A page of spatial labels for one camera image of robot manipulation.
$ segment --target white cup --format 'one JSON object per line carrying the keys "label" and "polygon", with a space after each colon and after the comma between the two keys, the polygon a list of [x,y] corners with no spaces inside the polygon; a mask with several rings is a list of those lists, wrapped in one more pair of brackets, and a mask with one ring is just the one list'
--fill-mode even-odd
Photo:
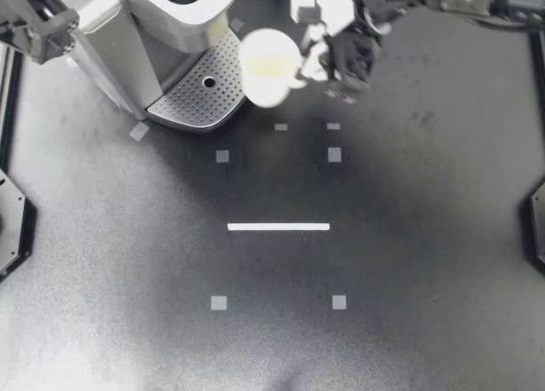
{"label": "white cup", "polygon": [[253,31],[241,43],[238,58],[244,93],[259,107],[279,106],[291,89],[304,87],[295,80],[302,60],[299,48],[281,31]]}

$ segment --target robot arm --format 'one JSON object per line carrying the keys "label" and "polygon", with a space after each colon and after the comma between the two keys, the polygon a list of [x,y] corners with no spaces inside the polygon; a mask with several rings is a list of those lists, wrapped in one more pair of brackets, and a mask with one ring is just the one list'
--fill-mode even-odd
{"label": "robot arm", "polygon": [[78,21],[60,0],[0,0],[0,42],[39,64],[74,48]]}
{"label": "robot arm", "polygon": [[367,89],[383,37],[392,30],[392,22],[416,6],[459,14],[478,26],[507,32],[545,30],[545,0],[348,1],[351,8],[347,0],[292,0],[293,19],[309,25],[301,45],[305,60],[299,78]]}

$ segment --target black bracket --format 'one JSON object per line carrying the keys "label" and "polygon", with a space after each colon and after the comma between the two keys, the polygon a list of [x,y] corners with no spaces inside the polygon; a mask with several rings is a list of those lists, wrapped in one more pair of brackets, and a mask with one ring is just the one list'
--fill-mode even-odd
{"label": "black bracket", "polygon": [[36,219],[31,203],[6,175],[21,64],[21,54],[0,46],[0,281],[30,254]]}
{"label": "black bracket", "polygon": [[[532,33],[530,46],[539,104],[545,119],[545,33]],[[545,183],[531,195],[531,217],[536,257],[545,263]]]}

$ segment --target perforated metal grate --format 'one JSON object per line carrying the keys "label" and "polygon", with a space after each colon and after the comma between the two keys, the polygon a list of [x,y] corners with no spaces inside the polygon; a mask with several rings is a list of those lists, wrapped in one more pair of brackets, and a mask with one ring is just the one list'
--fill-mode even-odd
{"label": "perforated metal grate", "polygon": [[181,129],[209,131],[228,119],[244,101],[240,84],[240,41],[229,31],[193,69],[147,111]]}

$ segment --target black mat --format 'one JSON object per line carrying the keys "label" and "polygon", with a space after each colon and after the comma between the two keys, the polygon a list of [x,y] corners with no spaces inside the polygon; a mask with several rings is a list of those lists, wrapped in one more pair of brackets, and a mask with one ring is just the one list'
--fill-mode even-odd
{"label": "black mat", "polygon": [[[233,15],[295,35],[288,9]],[[134,125],[64,61],[26,65],[11,168],[41,215],[0,285],[2,389],[545,389],[545,275],[521,221],[545,174],[525,36],[416,11],[356,105],[310,88],[210,136],[152,125],[135,142]]]}

